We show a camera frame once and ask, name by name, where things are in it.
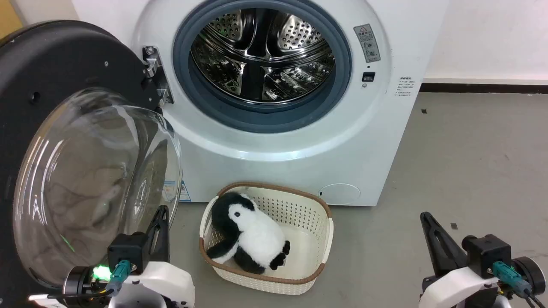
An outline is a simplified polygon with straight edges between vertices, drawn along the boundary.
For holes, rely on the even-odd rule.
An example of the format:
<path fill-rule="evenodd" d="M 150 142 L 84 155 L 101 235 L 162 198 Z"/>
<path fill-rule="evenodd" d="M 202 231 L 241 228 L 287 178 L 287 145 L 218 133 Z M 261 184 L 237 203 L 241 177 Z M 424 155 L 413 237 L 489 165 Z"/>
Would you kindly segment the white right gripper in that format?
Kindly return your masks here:
<path fill-rule="evenodd" d="M 424 278 L 419 308 L 502 308 L 499 279 L 488 268 L 487 278 L 467 267 L 467 255 L 430 212 L 420 221 L 434 275 Z"/>

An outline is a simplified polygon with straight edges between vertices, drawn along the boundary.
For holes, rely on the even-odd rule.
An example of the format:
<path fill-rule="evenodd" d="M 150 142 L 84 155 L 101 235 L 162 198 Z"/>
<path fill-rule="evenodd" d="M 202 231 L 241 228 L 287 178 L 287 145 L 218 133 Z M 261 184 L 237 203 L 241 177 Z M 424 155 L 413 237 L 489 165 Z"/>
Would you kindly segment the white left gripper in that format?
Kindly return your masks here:
<path fill-rule="evenodd" d="M 190 273 L 170 264 L 170 210 L 161 205 L 147 228 L 149 261 L 143 273 L 130 275 L 108 308 L 194 308 Z M 157 246 L 157 257 L 154 261 Z"/>

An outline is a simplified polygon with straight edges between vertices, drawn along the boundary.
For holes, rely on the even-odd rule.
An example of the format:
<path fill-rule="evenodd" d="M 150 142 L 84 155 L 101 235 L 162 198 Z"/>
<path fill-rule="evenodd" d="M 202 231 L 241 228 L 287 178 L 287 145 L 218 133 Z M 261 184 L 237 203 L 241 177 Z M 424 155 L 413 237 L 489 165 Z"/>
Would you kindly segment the white front-load washing machine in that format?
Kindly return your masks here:
<path fill-rule="evenodd" d="M 108 31 L 143 59 L 154 46 L 174 99 L 162 107 L 182 146 L 182 180 L 192 201 L 209 201 L 237 182 L 316 195 L 346 183 L 360 189 L 351 205 L 374 207 L 399 149 L 451 0 L 313 0 L 348 41 L 352 70 L 337 105 L 313 124 L 260 134 L 230 128 L 201 112 L 173 68 L 173 40 L 205 0 L 71 0 L 81 21 Z M 367 63 L 354 27 L 370 24 L 381 60 Z"/>

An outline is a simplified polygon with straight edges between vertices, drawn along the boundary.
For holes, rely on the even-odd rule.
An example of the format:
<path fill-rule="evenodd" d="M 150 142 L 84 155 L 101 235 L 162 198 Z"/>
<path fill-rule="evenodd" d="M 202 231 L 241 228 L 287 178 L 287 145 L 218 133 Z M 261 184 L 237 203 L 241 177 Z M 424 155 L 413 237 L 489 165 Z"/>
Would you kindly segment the metal door hinge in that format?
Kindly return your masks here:
<path fill-rule="evenodd" d="M 164 66 L 162 64 L 159 50 L 154 46 L 145 46 L 142 48 L 143 62 L 146 63 L 146 76 L 153 82 L 159 96 L 159 107 L 166 104 L 173 104 L 174 99 L 167 81 Z"/>

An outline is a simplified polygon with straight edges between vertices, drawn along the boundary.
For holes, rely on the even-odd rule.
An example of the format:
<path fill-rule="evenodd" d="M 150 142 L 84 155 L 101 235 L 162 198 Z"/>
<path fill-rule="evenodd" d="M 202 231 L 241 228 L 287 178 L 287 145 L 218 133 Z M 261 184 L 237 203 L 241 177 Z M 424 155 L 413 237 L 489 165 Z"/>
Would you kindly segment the black round door with glass bowl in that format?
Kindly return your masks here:
<path fill-rule="evenodd" d="M 182 179 L 147 65 L 108 31 L 51 20 L 0 39 L 0 308 L 42 308 L 74 267 L 107 265 Z"/>

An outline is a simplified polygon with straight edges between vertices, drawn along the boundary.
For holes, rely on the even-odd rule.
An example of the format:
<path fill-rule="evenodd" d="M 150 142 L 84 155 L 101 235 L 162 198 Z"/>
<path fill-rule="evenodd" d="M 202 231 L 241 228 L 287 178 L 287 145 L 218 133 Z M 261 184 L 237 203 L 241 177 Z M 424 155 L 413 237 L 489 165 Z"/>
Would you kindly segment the blue white energy label sticker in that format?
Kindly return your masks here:
<path fill-rule="evenodd" d="M 191 198 L 188 193 L 188 190 L 186 189 L 184 180 L 181 181 L 178 187 L 176 186 L 176 182 L 174 181 L 171 181 L 171 180 L 164 181 L 162 197 L 165 201 L 175 201 L 176 197 L 178 197 L 178 201 L 181 201 L 181 202 L 191 201 Z"/>

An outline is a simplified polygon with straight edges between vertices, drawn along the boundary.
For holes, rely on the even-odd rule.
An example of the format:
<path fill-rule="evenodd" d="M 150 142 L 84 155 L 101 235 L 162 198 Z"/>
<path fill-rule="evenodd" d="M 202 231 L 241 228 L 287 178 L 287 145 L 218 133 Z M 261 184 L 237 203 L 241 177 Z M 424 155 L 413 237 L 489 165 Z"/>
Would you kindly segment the black white penguin plush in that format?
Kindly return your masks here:
<path fill-rule="evenodd" d="M 211 218 L 213 228 L 223 236 L 206 251 L 212 261 L 224 264 L 233 259 L 243 271 L 257 275 L 284 265 L 290 241 L 248 195 L 227 192 L 219 196 L 211 208 Z"/>

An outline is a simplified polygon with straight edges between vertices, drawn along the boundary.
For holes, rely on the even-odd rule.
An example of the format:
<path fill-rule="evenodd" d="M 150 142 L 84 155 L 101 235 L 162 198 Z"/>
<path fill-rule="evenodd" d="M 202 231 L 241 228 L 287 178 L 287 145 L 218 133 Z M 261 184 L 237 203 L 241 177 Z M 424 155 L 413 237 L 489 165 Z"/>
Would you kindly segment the round drain filter cover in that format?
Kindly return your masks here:
<path fill-rule="evenodd" d="M 319 189 L 317 196 L 328 205 L 351 205 L 360 198 L 360 189 L 351 184 L 335 183 Z"/>

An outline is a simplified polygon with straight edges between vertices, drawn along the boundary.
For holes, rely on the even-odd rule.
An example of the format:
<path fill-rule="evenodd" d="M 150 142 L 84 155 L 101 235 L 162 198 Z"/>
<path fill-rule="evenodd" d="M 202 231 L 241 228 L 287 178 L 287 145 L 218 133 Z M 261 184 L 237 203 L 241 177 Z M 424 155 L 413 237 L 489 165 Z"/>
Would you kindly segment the cream plastic basket brown rim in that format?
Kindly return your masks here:
<path fill-rule="evenodd" d="M 327 263 L 334 233 L 329 206 L 316 195 L 272 184 L 239 182 L 221 189 L 218 195 L 239 192 L 249 195 L 258 208 L 279 224 L 287 240 L 290 254 L 284 265 L 257 275 L 243 271 L 233 261 L 219 264 L 207 256 L 207 249 L 223 236 L 212 225 L 212 199 L 200 222 L 199 248 L 202 257 L 223 279 L 263 292 L 299 296 L 307 292 L 321 275 Z"/>

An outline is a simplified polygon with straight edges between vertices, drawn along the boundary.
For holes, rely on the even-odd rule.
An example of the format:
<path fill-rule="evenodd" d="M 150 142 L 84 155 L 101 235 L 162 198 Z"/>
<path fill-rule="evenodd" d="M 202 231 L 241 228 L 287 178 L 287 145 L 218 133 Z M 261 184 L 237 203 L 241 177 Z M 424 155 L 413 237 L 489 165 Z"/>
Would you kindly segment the stainless steel washer drum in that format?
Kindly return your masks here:
<path fill-rule="evenodd" d="M 221 93 L 249 104 L 287 104 L 312 94 L 335 67 L 330 45 L 308 21 L 246 8 L 210 21 L 191 47 L 194 64 Z"/>

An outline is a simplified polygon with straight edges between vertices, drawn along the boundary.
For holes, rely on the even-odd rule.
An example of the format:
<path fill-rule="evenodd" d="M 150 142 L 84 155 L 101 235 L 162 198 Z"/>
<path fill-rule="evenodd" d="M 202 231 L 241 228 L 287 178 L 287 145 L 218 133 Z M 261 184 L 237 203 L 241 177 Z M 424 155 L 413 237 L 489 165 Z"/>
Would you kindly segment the grey warning sticker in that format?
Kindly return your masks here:
<path fill-rule="evenodd" d="M 381 54 L 372 27 L 370 24 L 364 24 L 354 27 L 354 32 L 358 37 L 360 46 L 364 53 L 367 63 L 381 60 Z"/>

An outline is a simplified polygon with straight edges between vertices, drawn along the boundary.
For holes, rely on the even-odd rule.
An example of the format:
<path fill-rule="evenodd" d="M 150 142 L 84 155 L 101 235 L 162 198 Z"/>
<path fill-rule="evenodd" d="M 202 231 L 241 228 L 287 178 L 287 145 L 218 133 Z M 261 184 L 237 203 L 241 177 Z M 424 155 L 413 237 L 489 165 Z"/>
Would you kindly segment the yellow wooden board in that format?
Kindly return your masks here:
<path fill-rule="evenodd" d="M 10 0 L 0 0 L 0 39 L 22 27 L 23 23 Z"/>

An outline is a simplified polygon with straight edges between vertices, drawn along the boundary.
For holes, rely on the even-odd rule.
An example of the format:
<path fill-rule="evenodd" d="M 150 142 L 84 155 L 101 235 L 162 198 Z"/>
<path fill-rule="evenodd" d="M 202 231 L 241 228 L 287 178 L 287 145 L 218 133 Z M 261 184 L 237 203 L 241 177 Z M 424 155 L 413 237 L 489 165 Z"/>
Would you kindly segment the black wall baseboard strip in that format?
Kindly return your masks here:
<path fill-rule="evenodd" d="M 474 83 L 423 83 L 421 93 L 510 93 L 546 94 L 548 85 L 474 84 Z"/>

